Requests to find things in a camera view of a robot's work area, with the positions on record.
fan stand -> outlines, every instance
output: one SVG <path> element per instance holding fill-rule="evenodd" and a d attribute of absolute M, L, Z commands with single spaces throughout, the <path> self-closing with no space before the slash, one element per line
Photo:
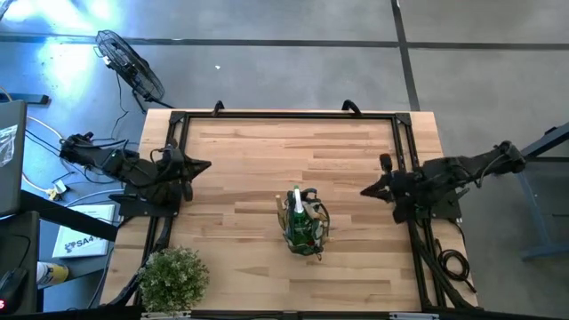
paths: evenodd
<path fill-rule="evenodd" d="M 142 111 L 142 114 L 143 114 L 143 115 L 146 115 L 146 114 L 147 114 L 147 110 L 142 106 L 142 103 L 141 103 L 140 100 L 139 100 L 139 94 L 136 93 L 136 91 L 134 91 L 134 89 L 132 89 L 132 96 L 134 96 L 134 99 L 136 100 L 136 103 L 139 105 L 139 108 L 140 108 L 140 111 Z M 162 102 L 162 101 L 160 101 L 160 100 L 156 100 L 156 99 L 153 99 L 153 98 L 145 99 L 145 101 L 146 101 L 146 102 L 155 102 L 155 103 L 157 103 L 157 104 L 159 104 L 159 105 L 161 105 L 161 106 L 167 107 L 167 108 L 174 108 L 173 106 L 171 106 L 171 105 L 169 105 L 169 104 L 167 104 L 167 103 L 164 103 L 164 102 Z"/>

yellow object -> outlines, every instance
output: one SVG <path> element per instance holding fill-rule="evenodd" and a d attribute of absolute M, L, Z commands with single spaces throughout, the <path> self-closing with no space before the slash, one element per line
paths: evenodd
<path fill-rule="evenodd" d="M 57 193 L 57 191 L 55 189 L 49 189 L 49 190 L 47 190 L 47 195 L 50 197 L 50 200 L 56 201 L 57 197 L 60 194 Z"/>
<path fill-rule="evenodd" d="M 68 278 L 69 269 L 55 263 L 37 262 L 37 284 L 56 285 L 65 282 Z"/>

green bottle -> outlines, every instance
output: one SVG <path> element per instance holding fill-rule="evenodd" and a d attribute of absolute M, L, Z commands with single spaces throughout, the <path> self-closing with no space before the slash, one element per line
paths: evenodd
<path fill-rule="evenodd" d="M 294 244 L 307 244 L 310 236 L 310 219 L 302 206 L 299 186 L 294 186 Z"/>

white cable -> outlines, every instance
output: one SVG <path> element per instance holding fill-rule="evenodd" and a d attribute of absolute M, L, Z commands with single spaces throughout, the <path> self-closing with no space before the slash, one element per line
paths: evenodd
<path fill-rule="evenodd" d="M 32 117 L 32 116 L 27 116 L 27 118 L 28 118 L 29 120 L 36 121 L 37 123 L 41 124 L 41 125 L 44 126 L 45 128 L 51 130 L 51 131 L 52 131 L 53 133 L 55 133 L 55 135 L 57 135 L 60 139 L 63 139 L 63 137 L 60 135 L 60 133 L 57 132 L 55 129 L 53 129 L 51 126 L 49 126 L 49 125 L 47 125 L 47 124 L 44 124 L 43 122 L 41 122 L 41 121 L 35 119 L 35 118 Z"/>
<path fill-rule="evenodd" d="M 12 96 L 10 96 L 10 93 L 8 93 L 8 91 L 5 90 L 5 88 L 3 88 L 3 86 L 0 86 L 0 90 L 2 90 L 4 92 L 4 94 L 6 95 L 6 97 L 8 97 L 8 101 L 13 101 Z M 27 116 L 28 119 L 32 120 L 32 121 L 36 121 L 37 123 L 41 124 L 42 126 L 44 126 L 45 128 L 47 128 L 48 130 L 52 131 L 53 133 L 55 133 L 55 135 L 57 135 L 60 139 L 63 139 L 63 137 L 60 135 L 59 132 L 57 132 L 55 129 L 53 129 L 51 126 L 44 124 L 43 122 L 41 122 L 40 120 L 35 119 L 32 116 Z M 37 189 L 39 191 L 48 193 L 47 189 L 44 188 L 40 188 L 37 185 L 33 184 L 28 177 L 26 177 L 26 174 L 24 174 L 24 171 L 22 171 L 21 173 L 21 178 L 26 181 L 27 184 L 29 184 L 32 188 Z"/>
<path fill-rule="evenodd" d="M 24 172 L 22 172 L 21 178 L 24 179 L 24 181 L 26 181 L 27 184 L 29 184 L 32 188 L 34 188 L 34 189 L 36 189 L 36 190 L 39 190 L 39 191 L 42 191 L 42 192 L 45 192 L 45 193 L 48 193 L 48 190 L 47 190 L 47 189 L 40 188 L 40 187 L 36 186 L 35 184 L 33 184 L 30 180 L 28 180 L 28 177 L 26 177 L 26 175 L 24 174 Z"/>
<path fill-rule="evenodd" d="M 10 95 L 10 93 L 8 93 L 8 91 L 6 91 L 5 88 L 3 88 L 3 86 L 0 85 L 0 90 L 2 90 L 4 92 L 4 94 L 6 95 L 6 97 L 8 98 L 8 101 L 13 101 L 12 96 Z"/>
<path fill-rule="evenodd" d="M 90 195 L 87 195 L 87 196 L 82 196 L 82 197 L 80 197 L 80 198 L 78 198 L 78 199 L 75 199 L 75 200 L 71 201 L 70 203 L 65 204 L 65 206 L 66 206 L 66 207 L 69 207 L 69 206 L 72 205 L 72 204 L 76 204 L 76 203 L 78 203 L 79 201 L 85 200 L 86 198 L 90 198 L 90 197 L 92 197 L 92 196 L 105 195 L 105 194 L 107 194 L 107 193 L 123 192 L 123 191 L 124 191 L 123 189 L 114 189 L 114 190 L 105 190 L 105 191 L 95 192 L 95 193 L 93 193 L 93 194 L 90 194 Z"/>

black cable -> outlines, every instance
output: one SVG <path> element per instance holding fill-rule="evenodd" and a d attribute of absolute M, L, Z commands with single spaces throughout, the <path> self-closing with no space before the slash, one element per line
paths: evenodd
<path fill-rule="evenodd" d="M 110 183 L 115 183 L 115 182 L 116 182 L 116 180 L 111 180 L 111 181 L 93 181 L 93 180 L 91 180 L 91 178 L 89 178 L 89 176 L 87 175 L 87 167 L 84 168 L 83 175 L 85 176 L 85 178 L 87 179 L 87 181 L 89 181 L 89 182 L 91 182 L 91 183 L 110 184 Z"/>
<path fill-rule="evenodd" d="M 115 141 L 116 139 L 115 139 L 115 138 L 98 138 L 98 139 L 91 139 L 91 142 L 95 142 L 95 141 L 109 141 L 109 140 Z M 132 141 L 129 141 L 127 144 L 135 144 L 135 145 L 137 145 L 137 146 L 140 145 L 139 142 L 132 142 Z"/>
<path fill-rule="evenodd" d="M 105 270 L 103 270 L 103 275 L 100 277 L 99 284 L 97 284 L 97 289 L 95 289 L 95 293 L 93 294 L 91 301 L 89 301 L 89 305 L 87 305 L 87 308 L 91 308 L 93 302 L 95 302 L 95 298 L 97 298 L 97 295 L 99 295 L 100 288 L 102 288 L 103 281 L 105 280 L 105 277 L 108 272 L 108 263 L 110 262 L 110 257 L 112 256 L 113 250 L 115 250 L 114 247 L 111 248 L 110 251 L 108 252 L 107 262 L 105 262 Z"/>
<path fill-rule="evenodd" d="M 476 293 L 477 292 L 476 288 L 469 281 L 470 264 L 469 261 L 466 260 L 466 257 L 464 257 L 464 255 L 461 252 L 456 251 L 454 249 L 443 250 L 441 243 L 440 241 L 438 241 L 438 239 L 435 240 L 435 244 L 437 245 L 438 250 L 440 251 L 440 253 L 437 256 L 437 261 L 438 264 L 441 266 L 441 269 L 443 269 L 443 272 L 445 272 L 445 274 L 454 281 L 460 281 L 466 283 L 466 285 L 470 288 L 470 290 L 473 293 Z M 457 274 L 449 270 L 448 260 L 451 258 L 455 258 L 457 261 L 460 262 L 462 268 L 462 271 L 460 273 Z"/>
<path fill-rule="evenodd" d="M 152 161 L 153 164 L 156 164 L 156 161 L 154 161 L 154 153 L 155 152 L 163 152 L 162 148 L 156 148 L 156 149 L 152 149 L 150 151 L 150 161 Z"/>
<path fill-rule="evenodd" d="M 26 251 L 24 251 L 24 255 L 21 257 L 21 260 L 20 260 L 20 264 L 18 264 L 18 268 L 21 268 L 21 265 L 24 264 L 24 260 L 26 259 L 26 256 L 28 255 L 29 246 L 32 244 L 32 241 L 29 239 L 29 237 L 24 236 L 24 235 L 6 234 L 5 236 L 2 235 L 1 237 L 8 237 L 8 236 L 20 237 L 20 238 L 23 238 L 23 239 L 28 241 L 28 244 L 26 245 Z"/>
<path fill-rule="evenodd" d="M 67 172 L 67 173 L 65 173 L 64 175 L 62 175 L 62 176 L 60 176 L 60 177 L 58 177 L 58 178 L 53 179 L 53 180 L 52 180 L 52 183 L 55 183 L 56 181 L 61 180 L 61 179 L 65 178 L 65 177 L 67 177 L 67 176 L 69 176 L 69 175 L 71 175 L 71 174 L 75 174 L 75 173 L 74 173 L 74 172 Z"/>
<path fill-rule="evenodd" d="M 118 107 L 120 107 L 121 110 L 123 110 L 123 115 L 118 117 L 115 121 L 115 126 L 113 127 L 113 131 L 111 131 L 110 133 L 110 137 L 113 139 L 115 137 L 115 130 L 116 127 L 118 126 L 118 123 L 129 113 L 129 111 L 124 110 L 123 108 L 123 88 L 121 87 L 121 81 L 118 78 L 118 72 L 116 72 L 116 83 L 118 84 Z"/>
<path fill-rule="evenodd" d="M 459 229 L 459 232 L 461 233 L 462 236 L 462 242 L 466 244 L 466 237 L 464 236 L 464 231 L 462 231 L 461 226 L 459 226 L 459 224 L 456 223 L 455 219 L 448 219 L 448 221 L 451 222 L 457 229 Z"/>
<path fill-rule="evenodd" d="M 43 144 L 41 144 L 38 141 L 33 140 L 30 136 L 26 135 L 26 138 L 28 138 L 30 141 L 34 142 L 35 144 L 37 144 L 38 146 L 44 148 L 45 150 L 49 151 L 52 153 L 52 155 L 59 157 L 60 155 L 56 154 L 55 152 L 51 151 L 50 149 L 48 149 L 46 146 L 44 146 Z"/>
<path fill-rule="evenodd" d="M 500 159 L 501 159 L 503 156 L 505 156 L 505 155 L 506 155 L 506 154 L 503 153 L 503 154 L 501 154 L 501 155 L 499 155 L 499 156 L 496 156 L 496 158 L 493 159 L 493 160 L 484 168 L 484 170 L 482 171 L 482 174 L 480 175 L 480 180 L 478 180 L 478 182 L 474 181 L 474 183 L 477 185 L 478 188 L 481 188 L 481 187 L 482 187 L 482 180 L 484 180 L 484 175 L 485 175 L 486 171 L 492 166 L 492 164 L 494 164 L 496 161 L 500 160 Z"/>
<path fill-rule="evenodd" d="M 53 150 L 57 151 L 57 152 L 61 152 L 58 148 L 54 147 L 52 144 L 50 144 L 49 142 L 47 142 L 46 140 L 43 140 L 42 138 L 36 136 L 33 132 L 31 132 L 30 130 L 26 129 L 26 132 L 31 134 L 32 136 L 34 136 L 34 138 L 42 141 L 44 144 L 48 145 L 49 147 L 52 147 Z"/>
<path fill-rule="evenodd" d="M 110 143 L 105 143 L 105 144 L 101 144 L 101 145 L 97 145 L 97 146 L 95 146 L 95 145 L 82 145 L 82 144 L 75 144 L 74 146 L 75 146 L 75 147 L 79 147 L 79 148 L 103 148 L 103 147 L 116 146 L 116 145 L 119 145 L 119 144 L 124 143 L 125 141 L 128 141 L 128 140 L 119 140 L 119 141 L 110 142 Z"/>

